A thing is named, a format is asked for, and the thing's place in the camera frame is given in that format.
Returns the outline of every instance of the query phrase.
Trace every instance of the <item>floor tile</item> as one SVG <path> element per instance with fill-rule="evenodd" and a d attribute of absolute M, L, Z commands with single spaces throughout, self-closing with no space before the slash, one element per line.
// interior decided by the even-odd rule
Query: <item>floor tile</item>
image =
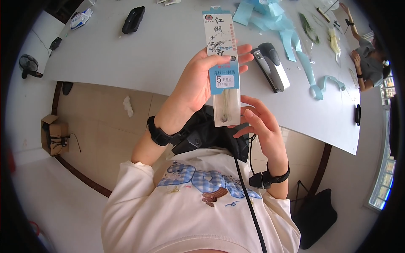
<path fill-rule="evenodd" d="M 295 200 L 297 194 L 297 182 L 301 182 L 309 190 L 315 174 L 318 170 L 318 166 L 311 165 L 299 165 L 299 164 L 290 164 L 290 175 L 288 177 L 288 195 L 287 198 Z M 307 192 L 302 186 L 300 186 L 298 198 L 303 198 L 307 195 Z"/>
<path fill-rule="evenodd" d="M 291 130 L 288 130 L 288 135 L 285 132 L 282 132 L 282 135 L 287 139 L 285 143 L 290 164 L 319 166 L 325 147 L 324 142 Z"/>
<path fill-rule="evenodd" d="M 164 102 L 166 102 L 168 96 L 165 95 L 160 95 L 160 94 L 153 94 L 152 96 L 152 102 L 151 102 L 151 107 L 149 109 L 149 116 L 155 116 L 160 108 L 162 107 L 162 105 L 164 104 Z"/>
<path fill-rule="evenodd" d="M 97 136 L 98 175 L 94 181 L 112 191 L 117 184 L 119 164 L 131 160 L 132 150 L 140 137 L 100 123 Z"/>
<path fill-rule="evenodd" d="M 124 110 L 124 99 L 129 96 L 134 115 Z M 152 93 L 104 86 L 100 93 L 99 120 L 112 128 L 143 134 L 146 128 Z"/>
<path fill-rule="evenodd" d="M 98 121 L 76 117 L 72 115 L 61 115 L 60 119 L 69 124 L 69 133 L 74 135 L 69 139 L 69 152 L 62 154 L 71 166 L 93 180 L 97 177 L 96 151 Z"/>
<path fill-rule="evenodd" d="M 74 83 L 68 95 L 60 93 L 58 115 L 74 115 L 98 120 L 100 85 Z"/>

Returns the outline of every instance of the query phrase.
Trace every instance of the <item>fishing hook package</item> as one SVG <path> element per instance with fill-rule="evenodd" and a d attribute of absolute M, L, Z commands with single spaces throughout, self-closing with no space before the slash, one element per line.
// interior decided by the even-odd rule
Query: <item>fishing hook package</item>
<path fill-rule="evenodd" d="M 230 61 L 209 69 L 215 127 L 241 123 L 241 90 L 235 31 L 230 11 L 211 6 L 202 12 L 207 54 L 230 55 Z"/>

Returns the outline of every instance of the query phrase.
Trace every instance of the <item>white paper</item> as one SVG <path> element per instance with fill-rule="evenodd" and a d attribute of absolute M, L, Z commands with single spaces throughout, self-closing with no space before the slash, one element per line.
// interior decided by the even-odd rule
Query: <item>white paper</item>
<path fill-rule="evenodd" d="M 127 113 L 128 113 L 128 116 L 129 117 L 132 117 L 133 115 L 134 115 L 134 111 L 132 110 L 132 106 L 131 106 L 131 103 L 129 102 L 129 100 L 130 100 L 130 97 L 129 96 L 127 96 L 125 99 L 124 99 L 124 109 L 125 110 L 127 110 Z"/>

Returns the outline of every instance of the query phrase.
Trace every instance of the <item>black stapler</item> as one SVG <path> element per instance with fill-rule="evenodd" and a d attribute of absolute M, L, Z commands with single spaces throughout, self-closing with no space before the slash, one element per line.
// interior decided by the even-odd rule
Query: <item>black stapler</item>
<path fill-rule="evenodd" d="M 122 27 L 122 32 L 124 34 L 136 32 L 138 30 L 139 24 L 141 23 L 144 13 L 145 13 L 145 6 L 132 9 L 129 12 L 127 19 L 125 20 L 124 26 Z"/>

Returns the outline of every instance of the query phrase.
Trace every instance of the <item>window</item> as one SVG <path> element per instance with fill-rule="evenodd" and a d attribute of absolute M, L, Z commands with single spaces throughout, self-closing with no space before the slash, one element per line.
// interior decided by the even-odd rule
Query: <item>window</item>
<path fill-rule="evenodd" d="M 394 181 L 395 160 L 390 155 L 390 111 L 386 110 L 386 135 L 381 168 L 369 204 L 379 210 L 385 206 Z"/>
<path fill-rule="evenodd" d="M 381 88 L 382 104 L 389 105 L 390 98 L 394 97 L 395 95 L 395 85 L 394 85 L 394 78 L 392 77 L 392 71 L 390 72 L 388 77 L 384 79 L 380 88 Z"/>

